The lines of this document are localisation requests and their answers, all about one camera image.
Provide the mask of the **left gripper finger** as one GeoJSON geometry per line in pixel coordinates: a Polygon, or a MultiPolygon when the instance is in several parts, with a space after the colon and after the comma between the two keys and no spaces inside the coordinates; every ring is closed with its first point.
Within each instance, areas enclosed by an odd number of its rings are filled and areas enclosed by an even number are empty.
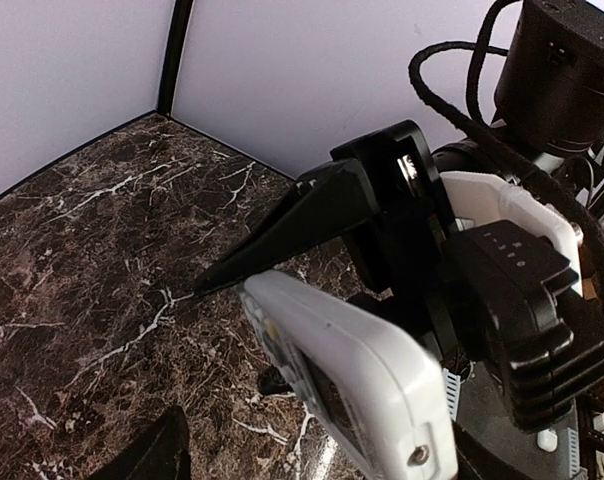
{"type": "Polygon", "coordinates": [[[185,479],[191,476],[190,433],[180,406],[171,406],[89,479],[185,479]]]}

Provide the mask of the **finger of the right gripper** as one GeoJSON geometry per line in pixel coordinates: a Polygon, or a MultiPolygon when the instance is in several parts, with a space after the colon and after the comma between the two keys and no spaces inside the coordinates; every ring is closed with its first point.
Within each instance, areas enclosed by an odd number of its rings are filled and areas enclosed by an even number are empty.
{"type": "Polygon", "coordinates": [[[276,367],[268,367],[258,375],[257,390],[263,396],[294,394],[293,388],[276,367]]]}

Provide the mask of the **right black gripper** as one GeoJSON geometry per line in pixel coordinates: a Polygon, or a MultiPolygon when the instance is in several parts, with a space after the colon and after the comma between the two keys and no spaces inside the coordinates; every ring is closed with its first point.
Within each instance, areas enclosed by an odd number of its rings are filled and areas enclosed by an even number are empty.
{"type": "Polygon", "coordinates": [[[195,294],[234,286],[351,230],[342,239],[366,288],[351,303],[443,360],[457,337],[438,267],[442,243],[458,228],[421,129],[404,120],[330,155],[337,162],[298,177],[253,232],[197,277],[195,294]]]}

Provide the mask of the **white remote control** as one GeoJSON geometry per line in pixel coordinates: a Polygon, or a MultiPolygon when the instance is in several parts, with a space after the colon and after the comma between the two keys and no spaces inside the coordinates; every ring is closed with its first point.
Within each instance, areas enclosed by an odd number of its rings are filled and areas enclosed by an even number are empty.
{"type": "Polygon", "coordinates": [[[237,292],[272,364],[366,478],[456,478],[445,377],[408,333],[276,270],[237,292]]]}

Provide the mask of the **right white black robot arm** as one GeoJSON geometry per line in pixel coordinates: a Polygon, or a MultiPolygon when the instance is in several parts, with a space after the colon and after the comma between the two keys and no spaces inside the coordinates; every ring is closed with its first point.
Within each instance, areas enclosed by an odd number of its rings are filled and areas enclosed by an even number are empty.
{"type": "Polygon", "coordinates": [[[409,334],[486,361],[514,402],[604,378],[604,229],[574,164],[602,155],[604,12],[526,1],[511,45],[417,52],[410,83],[464,133],[431,150],[405,120],[333,149],[262,223],[201,273],[198,296],[341,238],[366,286],[356,304],[409,334]]]}

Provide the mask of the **right black frame post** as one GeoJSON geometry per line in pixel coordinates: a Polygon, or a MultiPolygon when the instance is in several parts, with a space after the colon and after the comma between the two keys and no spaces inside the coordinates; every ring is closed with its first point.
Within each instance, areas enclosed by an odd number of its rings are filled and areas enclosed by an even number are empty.
{"type": "Polygon", "coordinates": [[[172,114],[193,4],[193,0],[177,0],[171,17],[156,104],[156,112],[167,117],[172,114]]]}

